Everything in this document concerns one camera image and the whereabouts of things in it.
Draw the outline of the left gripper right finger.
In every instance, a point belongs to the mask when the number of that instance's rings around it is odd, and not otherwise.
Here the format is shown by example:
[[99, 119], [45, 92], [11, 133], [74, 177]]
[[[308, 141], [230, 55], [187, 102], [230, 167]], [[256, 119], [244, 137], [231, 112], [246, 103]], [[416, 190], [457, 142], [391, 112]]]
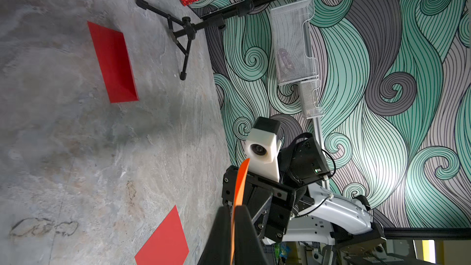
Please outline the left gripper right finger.
[[234, 216], [234, 264], [267, 265], [247, 207], [237, 206]]

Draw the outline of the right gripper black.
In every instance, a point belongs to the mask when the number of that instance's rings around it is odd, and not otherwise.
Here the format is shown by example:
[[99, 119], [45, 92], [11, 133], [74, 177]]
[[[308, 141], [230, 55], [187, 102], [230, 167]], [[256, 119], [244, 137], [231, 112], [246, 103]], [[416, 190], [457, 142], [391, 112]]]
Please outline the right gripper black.
[[247, 174], [243, 205], [249, 210], [259, 240], [282, 242], [295, 200], [295, 189], [250, 172]]

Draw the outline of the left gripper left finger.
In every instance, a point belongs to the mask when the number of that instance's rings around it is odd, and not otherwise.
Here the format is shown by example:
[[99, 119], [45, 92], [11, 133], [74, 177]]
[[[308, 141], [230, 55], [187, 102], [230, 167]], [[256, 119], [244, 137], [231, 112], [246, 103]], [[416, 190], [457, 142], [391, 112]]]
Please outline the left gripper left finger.
[[218, 209], [206, 246], [198, 265], [229, 265], [231, 261], [231, 212], [228, 206]]

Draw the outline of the orange square paper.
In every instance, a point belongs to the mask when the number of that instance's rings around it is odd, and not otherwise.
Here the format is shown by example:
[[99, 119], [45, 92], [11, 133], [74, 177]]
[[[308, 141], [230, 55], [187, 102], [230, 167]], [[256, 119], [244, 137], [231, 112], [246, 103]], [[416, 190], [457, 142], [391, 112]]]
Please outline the orange square paper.
[[241, 206], [244, 198], [245, 182], [249, 170], [250, 158], [247, 158], [239, 167], [234, 190], [233, 212], [231, 216], [231, 259], [230, 264], [234, 261], [235, 252], [235, 210], [237, 206]]

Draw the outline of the red square paper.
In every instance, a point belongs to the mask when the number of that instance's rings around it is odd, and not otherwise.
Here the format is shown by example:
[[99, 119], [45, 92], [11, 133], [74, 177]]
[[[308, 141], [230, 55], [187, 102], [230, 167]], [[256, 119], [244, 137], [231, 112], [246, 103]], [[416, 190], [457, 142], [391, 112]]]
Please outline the red square paper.
[[88, 22], [94, 49], [111, 103], [138, 101], [134, 74], [123, 33]]
[[137, 265], [183, 265], [190, 250], [177, 206], [134, 257]]

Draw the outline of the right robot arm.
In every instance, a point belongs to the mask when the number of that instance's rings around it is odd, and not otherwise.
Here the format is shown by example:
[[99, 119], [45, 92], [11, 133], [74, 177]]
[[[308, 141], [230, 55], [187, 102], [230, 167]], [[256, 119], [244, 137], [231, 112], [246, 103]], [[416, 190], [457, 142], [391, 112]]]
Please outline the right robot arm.
[[259, 240], [319, 242], [353, 255], [385, 243], [364, 197], [348, 199], [318, 184], [332, 173], [310, 133], [281, 148], [276, 134], [253, 129], [245, 153], [250, 162], [240, 198]]

